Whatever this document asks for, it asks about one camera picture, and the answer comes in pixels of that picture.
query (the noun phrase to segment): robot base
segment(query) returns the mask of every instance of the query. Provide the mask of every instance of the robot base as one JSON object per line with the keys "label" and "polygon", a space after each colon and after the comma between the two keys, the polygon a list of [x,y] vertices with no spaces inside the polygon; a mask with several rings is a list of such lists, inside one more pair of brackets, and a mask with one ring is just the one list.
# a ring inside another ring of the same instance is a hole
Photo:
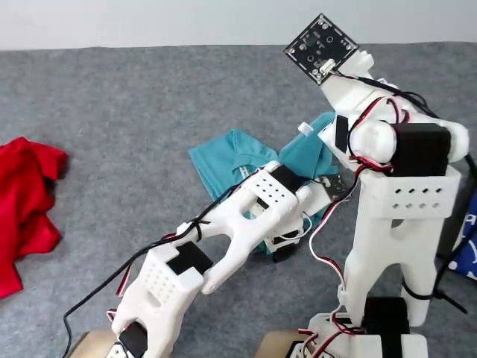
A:
{"label": "robot base", "polygon": [[[345,313],[337,314],[338,321],[350,321],[350,317]],[[337,333],[336,326],[330,322],[329,314],[319,313],[309,322],[309,329],[318,332],[318,337],[313,343],[307,345],[305,358],[313,357],[313,353],[331,335]],[[403,334],[402,357],[405,358],[426,358],[427,342],[426,338],[417,334]],[[287,358],[301,358],[303,343],[295,345]],[[378,335],[345,335],[341,334],[332,341],[326,349],[326,353],[320,358],[386,358],[382,355],[381,336]]]}

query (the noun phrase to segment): mounting hole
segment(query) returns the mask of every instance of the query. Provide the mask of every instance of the mounting hole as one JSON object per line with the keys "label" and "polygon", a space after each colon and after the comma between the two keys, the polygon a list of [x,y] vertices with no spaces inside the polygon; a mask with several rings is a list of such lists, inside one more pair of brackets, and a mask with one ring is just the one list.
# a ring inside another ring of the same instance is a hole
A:
{"label": "mounting hole", "polygon": [[393,219],[393,221],[391,222],[391,229],[400,226],[403,222],[404,220],[402,219]]}

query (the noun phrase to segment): black circuit board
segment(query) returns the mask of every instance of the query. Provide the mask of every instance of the black circuit board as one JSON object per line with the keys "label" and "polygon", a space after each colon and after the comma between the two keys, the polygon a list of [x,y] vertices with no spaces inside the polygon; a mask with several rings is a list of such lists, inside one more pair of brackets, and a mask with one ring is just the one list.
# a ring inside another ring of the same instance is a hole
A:
{"label": "black circuit board", "polygon": [[320,85],[330,76],[330,69],[339,68],[358,48],[321,13],[283,52]]}

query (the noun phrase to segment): black cable tie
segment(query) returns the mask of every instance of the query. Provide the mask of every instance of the black cable tie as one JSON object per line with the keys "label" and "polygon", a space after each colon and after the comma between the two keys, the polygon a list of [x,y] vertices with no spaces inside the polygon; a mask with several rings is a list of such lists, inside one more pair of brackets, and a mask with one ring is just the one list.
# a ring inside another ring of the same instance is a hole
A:
{"label": "black cable tie", "polygon": [[405,280],[402,279],[402,287],[404,287],[404,290],[412,297],[415,298],[416,300],[420,301],[429,301],[434,297],[434,294],[430,295],[419,295],[416,292],[412,291],[409,286],[406,284]]}
{"label": "black cable tie", "polygon": [[457,308],[459,311],[461,311],[465,315],[468,313],[468,311],[466,310],[464,306],[462,306],[456,300],[450,298],[442,289],[436,289],[434,291],[434,297],[437,298],[438,300],[445,300],[449,302],[451,305],[453,305],[455,308]]}

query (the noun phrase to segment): white wall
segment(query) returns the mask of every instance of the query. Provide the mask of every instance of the white wall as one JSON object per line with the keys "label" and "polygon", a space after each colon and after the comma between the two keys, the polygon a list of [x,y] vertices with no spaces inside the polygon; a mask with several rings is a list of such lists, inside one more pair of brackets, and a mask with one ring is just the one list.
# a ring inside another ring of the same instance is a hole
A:
{"label": "white wall", "polygon": [[476,0],[0,0],[0,49],[286,44],[320,12],[358,43],[477,41]]}

